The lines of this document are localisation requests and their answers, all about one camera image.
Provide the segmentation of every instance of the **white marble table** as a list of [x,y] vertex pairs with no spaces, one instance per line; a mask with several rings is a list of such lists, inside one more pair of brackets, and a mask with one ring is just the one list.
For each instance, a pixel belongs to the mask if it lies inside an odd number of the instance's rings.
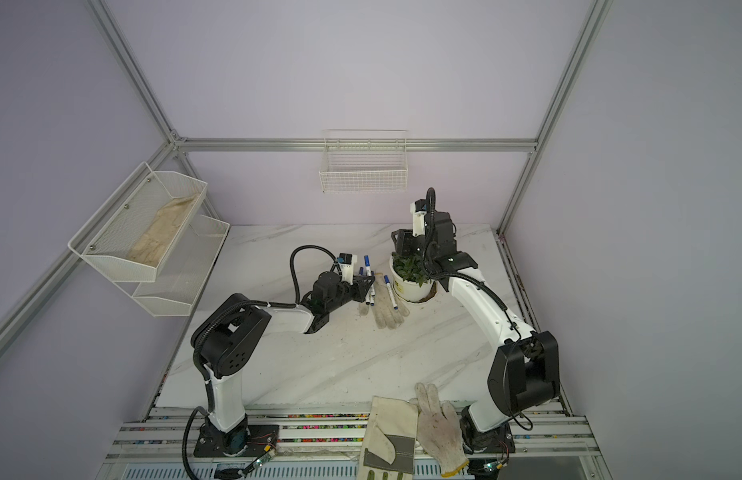
[[[177,352],[156,406],[206,405],[201,374],[192,364],[190,336],[232,293],[252,300],[293,302],[288,258],[299,245],[325,246],[334,254],[369,255],[372,268],[389,274],[390,233],[406,225],[232,226],[203,297]],[[518,312],[517,300],[487,224],[458,225],[458,248],[478,262],[491,289]],[[303,250],[295,261],[302,293],[330,267],[328,256]],[[416,382],[438,386],[442,399],[474,401],[486,390],[489,344],[472,317],[439,287],[397,330],[378,330],[351,302],[331,313],[311,335],[264,333],[243,368],[249,408],[356,406],[374,395],[409,399]]]

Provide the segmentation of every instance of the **work glove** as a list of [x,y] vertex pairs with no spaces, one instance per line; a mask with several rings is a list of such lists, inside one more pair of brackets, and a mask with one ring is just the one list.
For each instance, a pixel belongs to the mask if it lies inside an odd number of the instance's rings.
[[443,402],[441,407],[438,389],[432,383],[426,388],[423,383],[417,383],[414,390],[416,399],[411,403],[419,406],[416,439],[438,461],[441,476],[456,475],[469,462],[462,449],[459,416],[451,402]]
[[[394,289],[387,289],[387,285],[384,281],[384,274],[376,274],[376,281],[374,282],[374,290],[376,291],[376,297],[374,297],[374,304],[371,306],[371,312],[376,321],[376,327],[380,330],[383,328],[389,328],[390,330],[398,328],[405,318],[409,315],[409,309],[405,307],[403,302],[400,301],[395,295]],[[391,297],[389,292],[393,291],[394,297]]]
[[417,409],[375,396],[360,451],[358,480],[412,480]]

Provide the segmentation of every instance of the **white wire basket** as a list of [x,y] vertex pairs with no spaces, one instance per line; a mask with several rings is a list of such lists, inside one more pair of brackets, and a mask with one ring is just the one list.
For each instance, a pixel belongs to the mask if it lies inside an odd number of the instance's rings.
[[409,164],[405,140],[327,140],[320,165],[326,193],[405,191]]
[[[72,251],[111,282],[155,282],[206,197],[206,182],[178,172],[153,171],[147,164],[140,166],[140,169],[145,168],[148,173],[144,180],[88,246],[78,251],[72,245],[72,240],[68,244]],[[132,248],[150,227],[162,206],[174,198],[194,195],[197,197],[187,207],[184,221],[177,228],[157,264],[141,264],[128,259]]]
[[140,283],[131,293],[131,298],[153,316],[192,313],[230,230],[230,224],[200,214],[189,224],[155,282]]

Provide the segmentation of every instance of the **potted plant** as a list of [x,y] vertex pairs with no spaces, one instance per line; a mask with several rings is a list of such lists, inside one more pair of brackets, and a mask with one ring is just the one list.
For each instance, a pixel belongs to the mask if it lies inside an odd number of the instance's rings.
[[408,302],[421,301],[433,288],[433,281],[424,271],[422,259],[417,255],[403,256],[393,252],[389,258],[389,269],[395,278],[395,292]]

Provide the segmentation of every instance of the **white mesh tray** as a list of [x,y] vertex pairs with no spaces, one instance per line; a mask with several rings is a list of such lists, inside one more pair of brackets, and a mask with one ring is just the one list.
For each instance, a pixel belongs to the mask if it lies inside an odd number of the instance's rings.
[[[178,239],[182,238],[182,234],[206,197],[207,184],[201,180],[178,172],[152,171],[147,164],[140,168],[148,170],[146,178],[88,246],[84,247],[83,251],[77,251],[69,244],[86,263],[96,268],[111,282],[155,282]],[[128,253],[147,231],[158,209],[172,198],[191,197],[195,194],[197,199],[190,206],[186,219],[156,266],[127,260]]]
[[230,224],[195,215],[155,282],[139,283],[131,297],[153,316],[190,315],[229,230]]
[[395,192],[408,185],[405,142],[329,140],[320,166],[327,193]]

